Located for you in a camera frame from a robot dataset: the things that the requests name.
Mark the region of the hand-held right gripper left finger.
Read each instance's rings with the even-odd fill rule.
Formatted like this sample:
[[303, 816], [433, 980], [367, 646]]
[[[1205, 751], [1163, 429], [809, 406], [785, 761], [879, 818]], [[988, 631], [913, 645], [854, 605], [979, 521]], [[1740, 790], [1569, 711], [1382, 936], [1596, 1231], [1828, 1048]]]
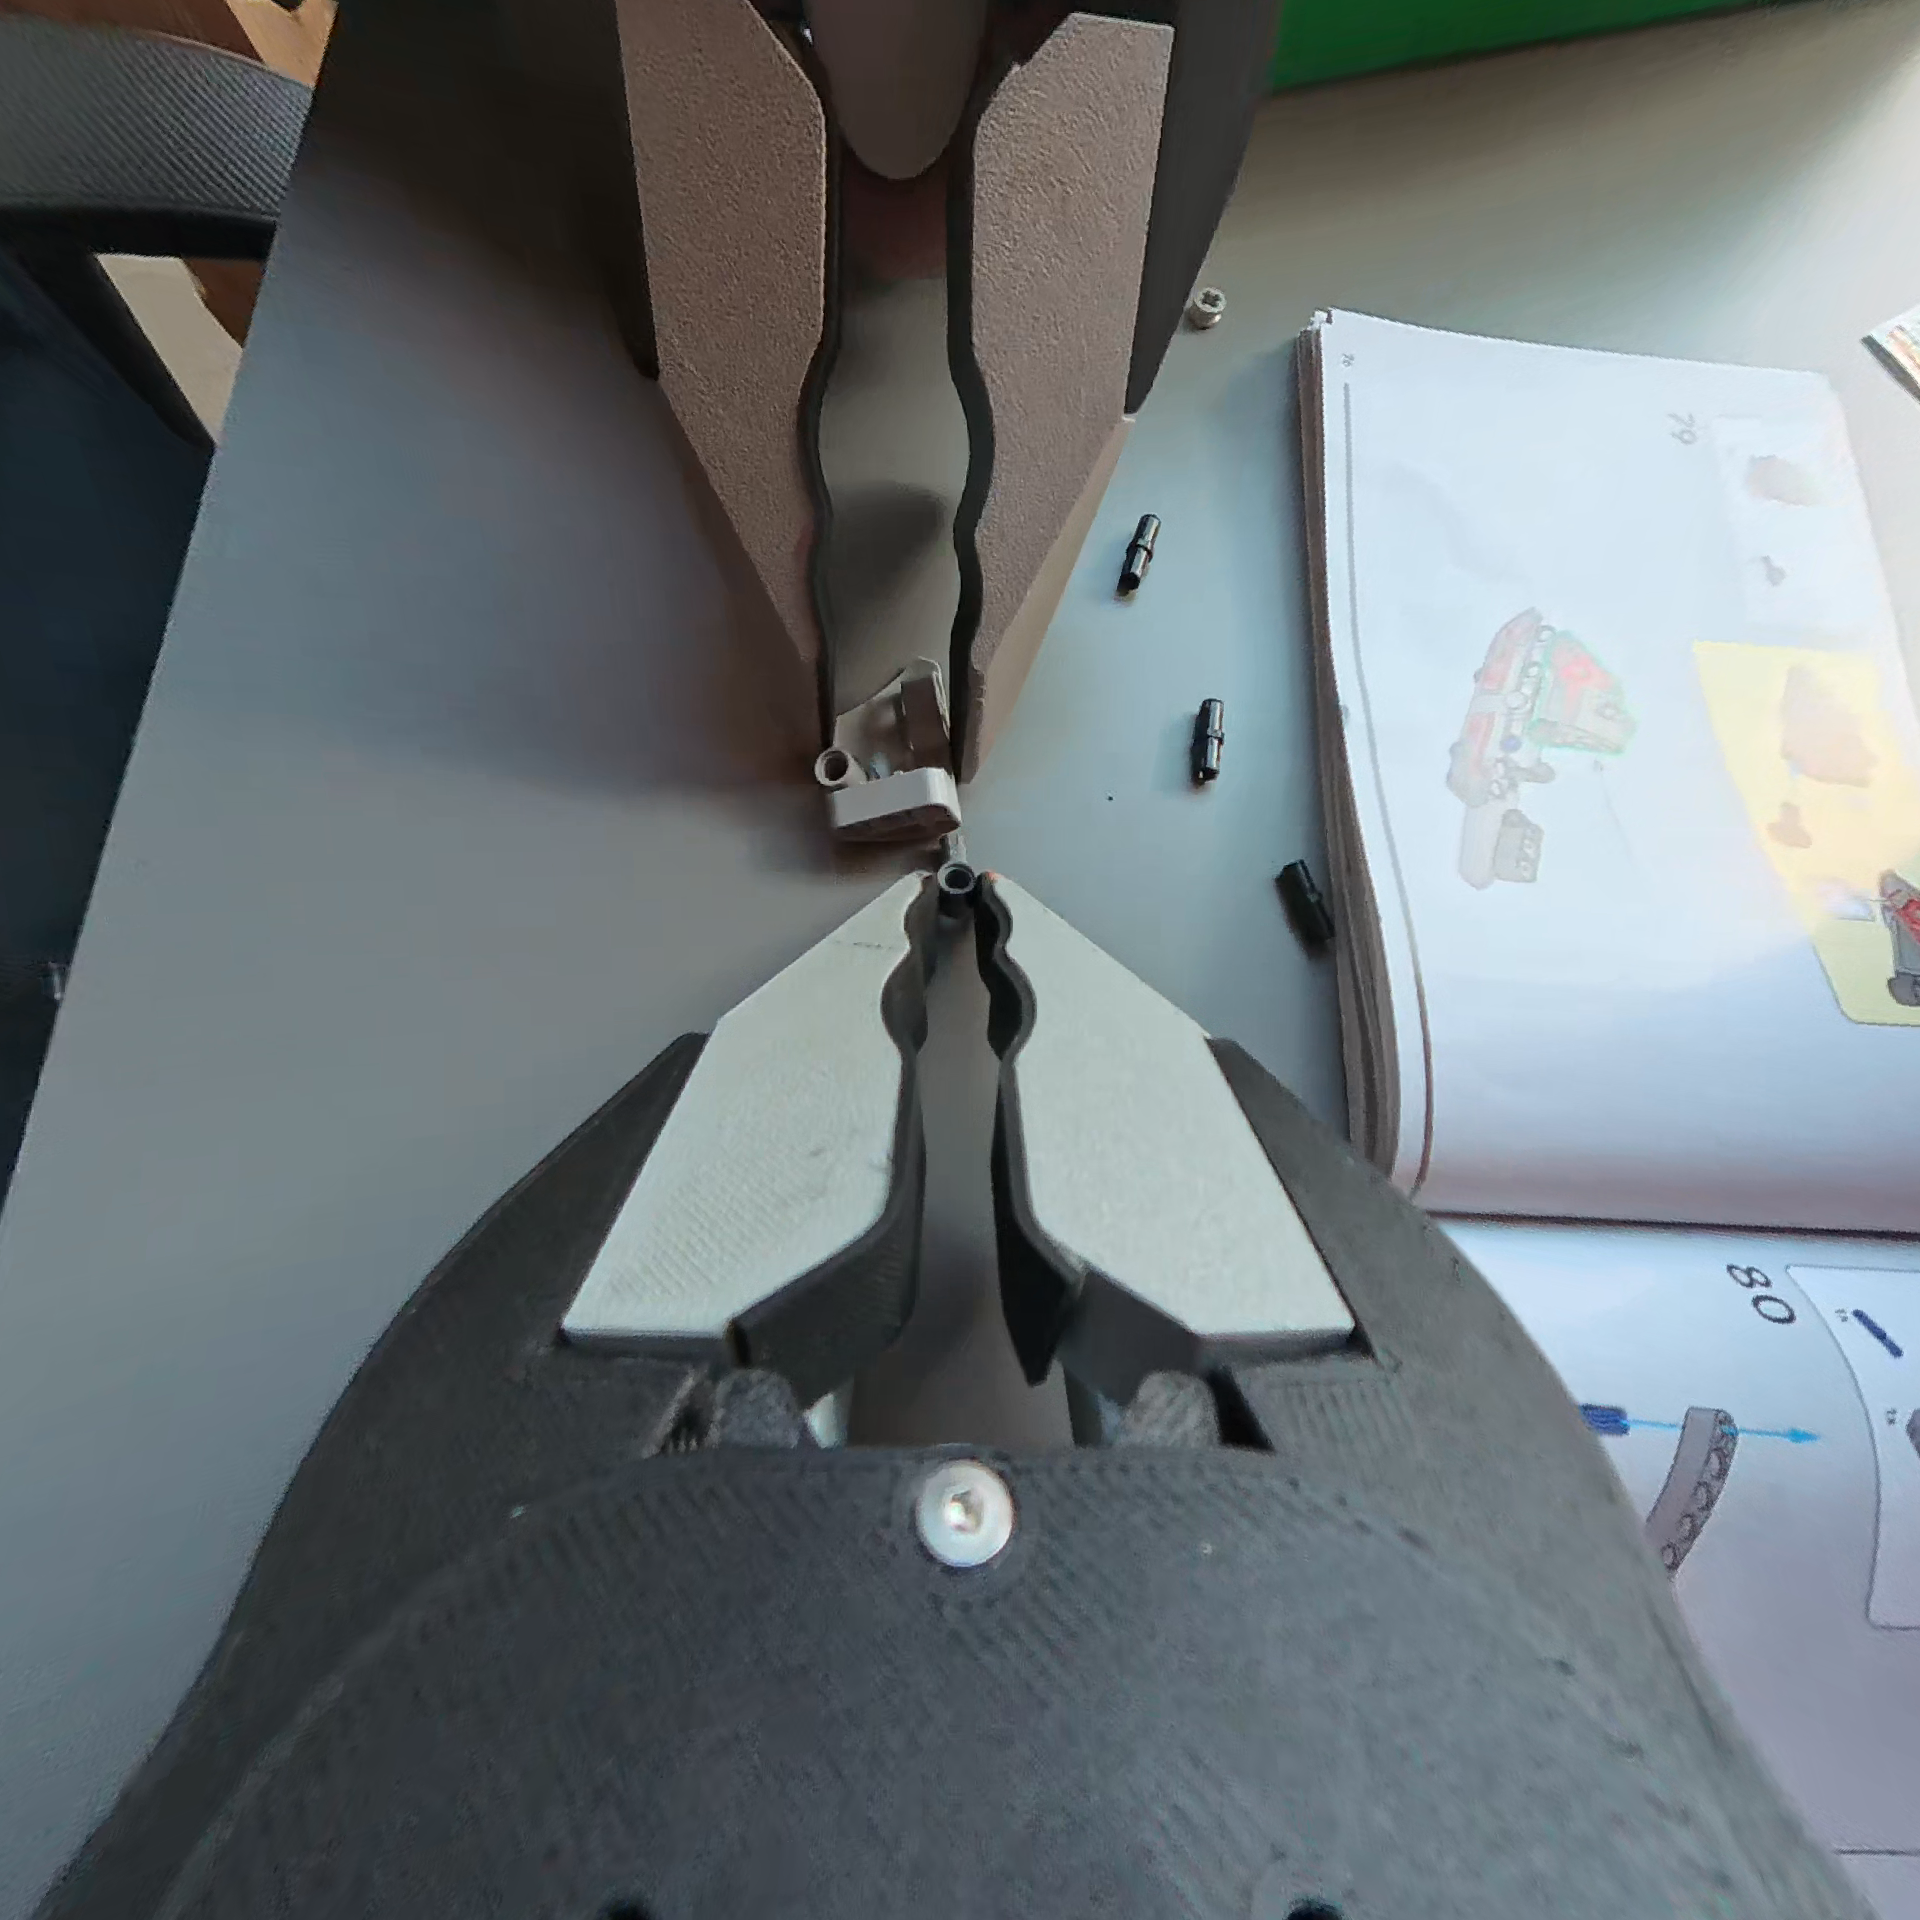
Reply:
[[582, 1282], [569, 1343], [857, 1369], [921, 1261], [930, 874], [910, 873], [705, 1038]]

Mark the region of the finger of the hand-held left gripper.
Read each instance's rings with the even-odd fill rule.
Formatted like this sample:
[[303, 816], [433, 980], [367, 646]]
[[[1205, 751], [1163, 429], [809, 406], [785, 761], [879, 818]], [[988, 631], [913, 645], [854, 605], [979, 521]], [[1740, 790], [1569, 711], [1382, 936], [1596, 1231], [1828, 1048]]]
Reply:
[[833, 121], [801, 26], [749, 1], [615, 4], [657, 376], [833, 729], [819, 381]]
[[950, 761], [972, 782], [1012, 717], [1114, 479], [1169, 95], [1169, 22], [1070, 10], [994, 53], [948, 185]]

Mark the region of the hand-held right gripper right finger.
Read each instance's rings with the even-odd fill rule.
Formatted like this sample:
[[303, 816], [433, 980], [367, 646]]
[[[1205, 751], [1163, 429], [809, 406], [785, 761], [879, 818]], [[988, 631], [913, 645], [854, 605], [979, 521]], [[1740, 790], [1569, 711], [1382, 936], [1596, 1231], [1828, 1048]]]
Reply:
[[1023, 1377], [1138, 1388], [1346, 1348], [1354, 1310], [1206, 1029], [1003, 874], [979, 880], [973, 925]]

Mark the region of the light grey lego panel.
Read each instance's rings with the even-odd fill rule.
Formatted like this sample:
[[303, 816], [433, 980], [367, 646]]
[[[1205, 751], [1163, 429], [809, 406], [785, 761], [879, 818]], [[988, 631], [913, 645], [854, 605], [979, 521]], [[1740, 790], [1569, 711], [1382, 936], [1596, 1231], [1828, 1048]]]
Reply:
[[929, 846], [961, 832], [942, 666], [914, 657], [866, 702], [842, 711], [813, 777], [842, 840]]

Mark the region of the lego instruction booklet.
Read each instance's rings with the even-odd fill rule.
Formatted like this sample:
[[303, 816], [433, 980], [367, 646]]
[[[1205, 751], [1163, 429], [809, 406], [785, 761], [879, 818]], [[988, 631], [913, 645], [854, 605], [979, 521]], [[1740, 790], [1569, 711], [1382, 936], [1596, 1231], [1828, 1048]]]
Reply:
[[1915, 717], [1827, 376], [1299, 341], [1351, 1136], [1915, 1909]]

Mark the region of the green plastic bin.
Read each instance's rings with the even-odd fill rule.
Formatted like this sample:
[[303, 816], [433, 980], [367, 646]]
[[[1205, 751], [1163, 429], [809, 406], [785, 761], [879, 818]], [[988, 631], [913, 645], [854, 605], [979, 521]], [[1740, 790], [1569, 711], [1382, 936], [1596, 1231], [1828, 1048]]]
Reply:
[[1283, 1], [1266, 88], [1634, 32], [1746, 1]]

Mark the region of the person's dark clothing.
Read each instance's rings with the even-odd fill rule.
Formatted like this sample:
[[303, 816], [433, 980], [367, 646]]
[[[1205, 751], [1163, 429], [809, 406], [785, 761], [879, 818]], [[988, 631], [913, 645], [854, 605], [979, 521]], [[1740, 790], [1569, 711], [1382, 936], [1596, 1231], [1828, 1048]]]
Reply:
[[93, 256], [2, 261], [2, 1185], [13, 1181], [212, 436]]

